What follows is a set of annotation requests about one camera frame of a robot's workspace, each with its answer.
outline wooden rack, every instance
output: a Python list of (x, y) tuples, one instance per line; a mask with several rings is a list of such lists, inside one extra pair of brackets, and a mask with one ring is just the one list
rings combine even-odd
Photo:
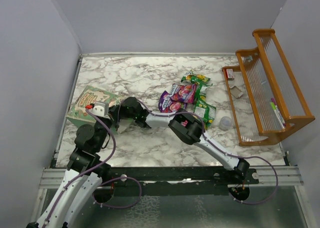
[[(239, 145), (275, 145), (313, 121), (315, 117), (308, 108), (275, 31), (257, 29), (252, 34), (258, 46), (235, 52), (239, 66), (223, 67), (222, 70)], [(229, 68), (233, 69), (234, 80), (228, 80), (226, 76), (225, 70)], [(235, 84), (244, 93), (241, 98), (234, 98), (230, 93), (230, 86)], [(271, 98), (276, 101), (285, 121), (283, 125), (270, 104)], [(244, 99), (250, 100), (250, 112), (242, 112)], [(242, 121), (246, 125), (238, 121), (237, 114), (243, 117)], [(254, 117), (251, 125), (248, 125), (248, 114), (253, 114)]]

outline green snack bag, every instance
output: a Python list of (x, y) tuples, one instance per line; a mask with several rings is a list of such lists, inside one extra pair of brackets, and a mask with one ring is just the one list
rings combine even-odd
[(206, 84), (204, 84), (203, 82), (201, 82), (196, 88), (196, 90), (195, 90), (195, 96), (194, 96), (194, 101), (195, 102), (197, 102), (198, 100), (199, 100), (199, 98), (200, 99), (202, 99), (204, 102), (206, 101), (205, 99), (206, 99), (206, 97), (207, 97), (207, 89), (209, 88), (209, 87), (211, 87), (212, 86), (212, 84), (211, 85), (206, 85)]
[(201, 98), (199, 98), (193, 112), (202, 118), (205, 128), (208, 129), (212, 122), (214, 122), (216, 110), (216, 107), (207, 104)]
[(207, 84), (210, 81), (210, 78), (201, 75), (201, 74), (194, 74), (192, 70), (187, 72), (181, 79), (181, 82), (183, 81), (188, 81), (192, 84), (197, 84), (199, 85), (200, 83), (205, 83)]

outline purple package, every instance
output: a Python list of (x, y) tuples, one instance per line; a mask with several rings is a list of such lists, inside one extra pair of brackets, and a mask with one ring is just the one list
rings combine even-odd
[(170, 97), (172, 101), (193, 103), (195, 99), (197, 85), (172, 85)]
[(163, 92), (158, 103), (160, 112), (176, 112), (180, 108), (185, 109), (186, 107), (186, 103), (172, 101), (170, 99), (170, 94), (167, 91)]

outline chip bag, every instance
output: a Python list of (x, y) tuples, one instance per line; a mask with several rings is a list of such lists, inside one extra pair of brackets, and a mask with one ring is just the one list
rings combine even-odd
[(211, 87), (212, 86), (212, 84), (211, 85), (206, 85), (206, 84), (204, 84), (203, 82), (201, 82), (196, 88), (196, 90), (195, 90), (195, 96), (194, 96), (194, 101), (195, 102), (197, 102), (198, 100), (199, 100), (199, 98), (200, 99), (202, 99), (203, 101), (206, 101), (206, 97), (207, 97), (207, 89), (209, 88), (209, 87)]
[(180, 108), (185, 109), (187, 107), (186, 103), (172, 101), (170, 94), (164, 91), (160, 97), (158, 108), (160, 112), (176, 112)]
[(183, 103), (193, 103), (195, 99), (197, 86), (195, 84), (191, 85), (172, 85), (170, 92), (171, 100)]
[(208, 129), (212, 122), (214, 122), (216, 110), (216, 107), (207, 104), (201, 98), (199, 98), (198, 102), (196, 102), (193, 112), (202, 118), (205, 128)]
[(181, 79), (181, 82), (183, 81), (188, 81), (192, 84), (197, 84), (199, 85), (200, 83), (205, 83), (207, 84), (210, 81), (210, 78), (201, 75), (201, 74), (194, 74), (192, 70), (187, 72)]

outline marble surface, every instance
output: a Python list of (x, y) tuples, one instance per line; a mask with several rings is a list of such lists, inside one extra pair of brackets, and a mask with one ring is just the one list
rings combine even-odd
[[(222, 131), (220, 118), (229, 116), (233, 120), (229, 97), (221, 68), (237, 65), (235, 56), (212, 57), (88, 57), (84, 58), (77, 79), (72, 103), (76, 101), (85, 86), (91, 85), (124, 97), (135, 96), (150, 109), (158, 111), (158, 101), (163, 91), (170, 91), (173, 83), (179, 83), (182, 76), (192, 69), (210, 77), (213, 86), (207, 91), (207, 103), (217, 108), (216, 118), (208, 132), (232, 152), (247, 157), (259, 155), (273, 165), (284, 165), (279, 145), (238, 146), (236, 129)], [(244, 101), (240, 114), (250, 110), (249, 101)], [(244, 124), (250, 129), (252, 124)], [(67, 121), (56, 167), (66, 167), (69, 156), (75, 148), (76, 126)], [(113, 147), (99, 155), (105, 159)], [(112, 166), (217, 166), (221, 165), (208, 153), (196, 146), (182, 143), (170, 129), (142, 129), (128, 127), (116, 135), (116, 151), (109, 160)], [(266, 165), (259, 159), (249, 160), (251, 165)]]

